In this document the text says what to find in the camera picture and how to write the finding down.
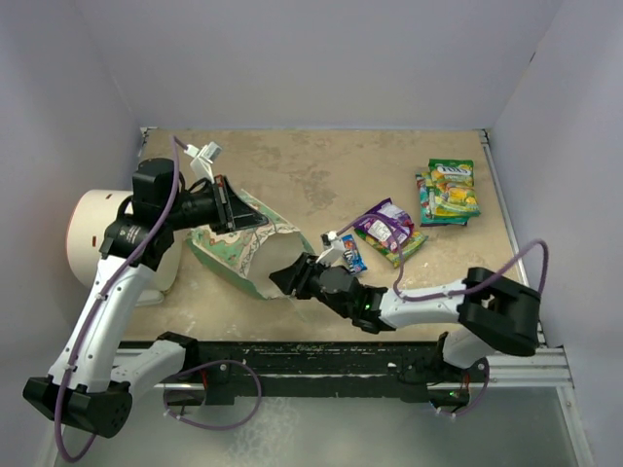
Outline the green patterned paper bag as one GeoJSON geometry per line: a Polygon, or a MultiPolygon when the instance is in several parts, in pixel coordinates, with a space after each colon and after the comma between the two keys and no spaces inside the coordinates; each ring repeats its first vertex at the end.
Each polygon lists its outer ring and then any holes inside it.
{"type": "Polygon", "coordinates": [[[287,296],[269,279],[277,270],[291,266],[303,253],[314,250],[299,228],[267,206],[260,199],[242,190],[243,201],[264,215],[267,223],[234,233],[218,234],[209,226],[190,230],[187,245],[204,269],[207,279],[196,279],[196,289],[213,305],[221,305],[226,294],[219,290],[224,281],[242,294],[261,301],[289,302],[304,322],[313,322],[310,302],[298,302],[287,296]]]}

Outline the blue colourful snack packet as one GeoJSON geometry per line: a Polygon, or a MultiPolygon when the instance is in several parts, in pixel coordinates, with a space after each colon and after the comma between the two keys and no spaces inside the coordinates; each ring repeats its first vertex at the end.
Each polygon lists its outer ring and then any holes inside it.
{"type": "Polygon", "coordinates": [[[354,236],[352,234],[344,235],[342,237],[342,243],[345,248],[343,258],[346,262],[346,266],[349,272],[353,275],[358,275],[366,271],[368,268],[361,256],[354,236]]]}

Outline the purple jelly snack packet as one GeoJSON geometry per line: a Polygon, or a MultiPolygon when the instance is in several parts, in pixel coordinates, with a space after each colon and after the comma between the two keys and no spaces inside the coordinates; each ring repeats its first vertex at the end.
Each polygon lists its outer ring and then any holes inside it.
{"type": "Polygon", "coordinates": [[[358,233],[372,237],[391,252],[396,252],[397,244],[403,245],[411,237],[414,227],[410,215],[394,204],[392,198],[377,203],[354,224],[358,233]]]}

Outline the yellow green snack packet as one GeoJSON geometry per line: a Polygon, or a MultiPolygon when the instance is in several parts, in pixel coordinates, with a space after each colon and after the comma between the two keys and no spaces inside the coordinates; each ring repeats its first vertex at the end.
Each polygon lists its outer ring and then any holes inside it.
{"type": "Polygon", "coordinates": [[[395,269],[398,269],[405,260],[413,257],[422,248],[422,246],[428,239],[427,235],[417,231],[413,231],[409,239],[401,245],[402,254],[399,254],[397,250],[391,251],[365,232],[359,229],[355,229],[354,231],[359,238],[364,240],[376,252],[378,252],[386,260],[388,260],[395,269]]]}
{"type": "Polygon", "coordinates": [[[473,160],[430,159],[428,169],[435,216],[477,217],[481,214],[473,160]]]}

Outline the teal mint candy packet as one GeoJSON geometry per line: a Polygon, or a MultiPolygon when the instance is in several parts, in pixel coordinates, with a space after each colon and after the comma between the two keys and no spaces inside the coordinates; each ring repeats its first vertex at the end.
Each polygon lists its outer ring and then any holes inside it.
{"type": "Polygon", "coordinates": [[[468,224],[468,217],[434,216],[427,206],[421,208],[420,225],[422,227],[462,226],[468,224]]]}

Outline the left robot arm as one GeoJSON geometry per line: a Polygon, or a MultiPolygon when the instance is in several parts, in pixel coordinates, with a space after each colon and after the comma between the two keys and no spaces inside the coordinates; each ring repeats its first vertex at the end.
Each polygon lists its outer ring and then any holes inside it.
{"type": "Polygon", "coordinates": [[[142,162],[132,194],[106,228],[95,278],[71,337],[44,377],[31,377],[23,397],[55,427],[112,438],[133,402],[162,380],[189,381],[201,367],[197,340],[160,335],[131,363],[113,365],[138,299],[151,283],[177,231],[208,226],[217,234],[256,229],[268,218],[218,175],[186,188],[173,160],[142,162]]]}

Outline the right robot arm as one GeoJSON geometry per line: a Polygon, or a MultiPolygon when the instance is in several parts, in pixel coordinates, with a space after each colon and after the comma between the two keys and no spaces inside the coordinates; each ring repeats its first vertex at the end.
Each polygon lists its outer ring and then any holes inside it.
{"type": "Polygon", "coordinates": [[[471,268],[465,278],[438,287],[392,290],[363,284],[348,269],[303,253],[269,279],[284,295],[315,299],[369,334],[459,324],[440,339],[441,350],[432,359],[443,380],[457,379],[496,352],[531,357],[538,347],[540,294],[489,269],[471,268]]]}

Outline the white paper roll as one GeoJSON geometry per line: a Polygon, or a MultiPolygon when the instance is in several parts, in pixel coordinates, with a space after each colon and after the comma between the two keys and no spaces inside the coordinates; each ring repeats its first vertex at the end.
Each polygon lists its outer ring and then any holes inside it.
{"type": "MultiPolygon", "coordinates": [[[[77,202],[66,234],[66,256],[76,278],[88,289],[93,285],[99,247],[105,229],[116,219],[117,210],[130,191],[90,190],[77,202]]],[[[182,241],[186,231],[174,233],[174,243],[165,252],[149,285],[141,293],[137,305],[161,304],[177,276],[182,241]]]]}

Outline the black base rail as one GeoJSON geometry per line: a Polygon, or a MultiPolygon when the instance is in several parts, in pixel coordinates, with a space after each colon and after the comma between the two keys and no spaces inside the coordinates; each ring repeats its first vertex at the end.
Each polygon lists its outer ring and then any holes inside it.
{"type": "Polygon", "coordinates": [[[488,376],[482,359],[466,370],[444,364],[432,341],[202,341],[185,369],[166,387],[201,390],[208,405],[261,395],[456,406],[488,376]]]}

